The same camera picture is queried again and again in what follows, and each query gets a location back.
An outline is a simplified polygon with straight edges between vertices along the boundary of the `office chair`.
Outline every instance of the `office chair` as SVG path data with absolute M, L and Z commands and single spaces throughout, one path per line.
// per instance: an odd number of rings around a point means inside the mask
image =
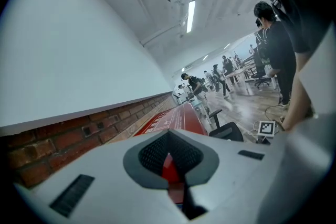
M 259 89 L 260 84 L 267 84 L 267 86 L 269 86 L 269 80 L 270 78 L 264 78 L 264 76 L 266 75 L 265 72 L 265 66 L 258 66 L 256 67 L 257 69 L 257 73 L 255 75 L 252 75 L 251 78 L 253 79 L 258 79 L 256 83 L 254 83 L 254 86 L 257 86 L 257 88 Z
M 212 117 L 214 118 L 217 126 L 217 129 L 211 131 L 209 133 L 209 136 L 216 137 L 219 139 L 243 142 L 244 141 L 243 135 L 238 126 L 236 125 L 236 123 L 229 122 L 223 126 L 219 125 L 217 114 L 219 112 L 222 112 L 222 110 L 223 109 L 218 109 L 209 115 L 209 118 Z

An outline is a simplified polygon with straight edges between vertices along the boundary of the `qr code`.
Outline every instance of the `qr code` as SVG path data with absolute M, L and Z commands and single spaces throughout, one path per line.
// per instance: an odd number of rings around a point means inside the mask
M 260 134 L 273 134 L 273 127 L 272 123 L 262 122 L 260 127 Z

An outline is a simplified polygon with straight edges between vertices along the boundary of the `black hair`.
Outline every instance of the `black hair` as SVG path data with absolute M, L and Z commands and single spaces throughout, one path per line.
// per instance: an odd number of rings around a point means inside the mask
M 254 6 L 254 16 L 261 19 L 264 18 L 269 22 L 275 22 L 277 19 L 275 17 L 272 7 L 265 1 L 260 1 Z
M 257 25 L 258 27 L 261 27 L 261 26 L 262 26 L 262 24 L 261 24 L 261 22 L 259 21 L 259 19 L 256 19 L 256 25 Z
M 181 75 L 181 78 L 184 79 L 185 76 L 188 76 L 188 74 L 187 74 L 187 73 L 183 73 L 183 74 Z

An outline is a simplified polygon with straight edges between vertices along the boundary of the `brick wall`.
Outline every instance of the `brick wall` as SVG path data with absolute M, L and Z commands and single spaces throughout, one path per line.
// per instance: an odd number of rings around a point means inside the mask
M 175 107 L 170 94 L 0 137 L 14 181 L 33 187 L 85 152 L 133 136 L 159 112 Z

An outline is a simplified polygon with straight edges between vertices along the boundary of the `ceiling light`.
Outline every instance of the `ceiling light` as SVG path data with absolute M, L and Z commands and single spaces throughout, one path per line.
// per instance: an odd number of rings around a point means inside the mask
M 191 28 L 193 26 L 195 3 L 196 3 L 196 1 L 190 1 L 189 2 L 188 21 L 187 21 L 187 33 L 189 33 L 191 31 Z

